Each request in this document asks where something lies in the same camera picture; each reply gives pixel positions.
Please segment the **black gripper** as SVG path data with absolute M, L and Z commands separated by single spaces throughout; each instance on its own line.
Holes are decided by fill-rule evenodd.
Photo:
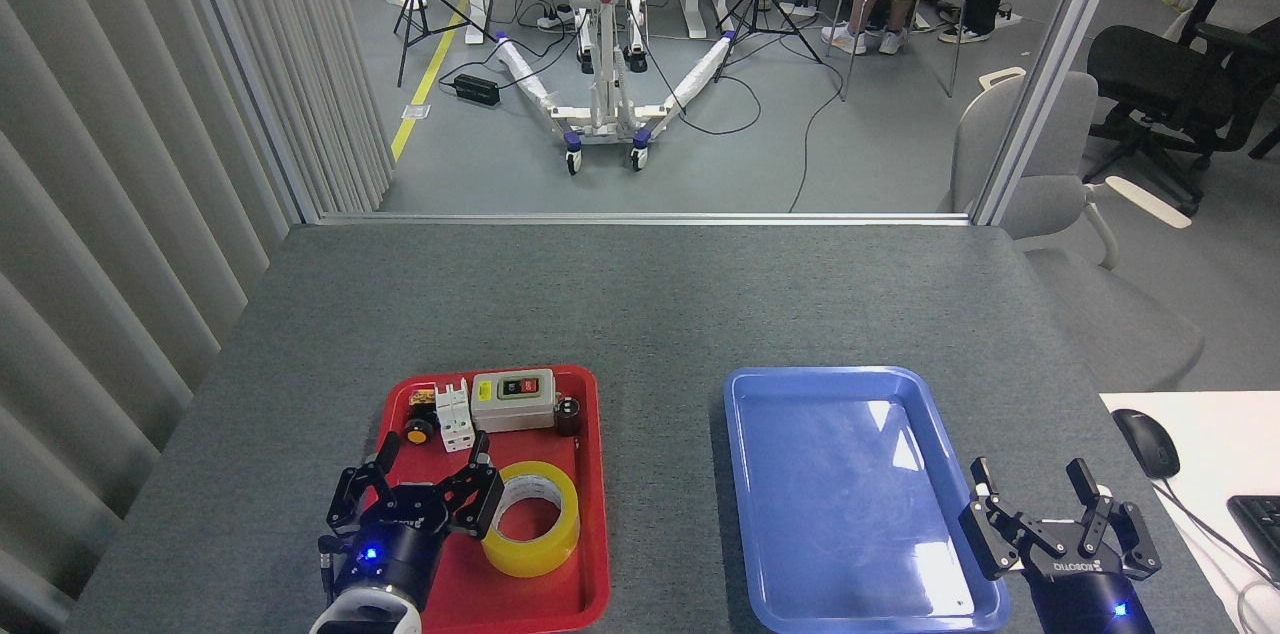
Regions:
M 388 432 L 372 459 L 346 467 L 339 475 L 326 514 L 333 532 L 356 519 L 366 489 L 375 491 L 378 502 L 360 515 L 357 529 L 339 534 L 344 558 L 335 570 L 335 593 L 378 588 L 422 612 L 449 532 L 483 541 L 494 521 L 504 483 L 490 456 L 472 451 L 465 466 L 435 485 L 392 488 L 387 475 L 399 447 L 399 434 Z
M 1044 523 L 1006 506 L 987 459 L 973 460 L 974 492 L 960 523 L 983 576 L 996 581 L 1024 564 L 1047 633 L 1153 633 L 1132 583 L 1151 578 L 1164 564 L 1139 507 L 1103 493 L 1084 459 L 1071 460 L 1065 471 L 1084 506 L 1075 547 L 1084 557 L 1065 555 L 1066 546 Z M 1119 555 L 1105 546 L 1108 530 L 1121 547 Z

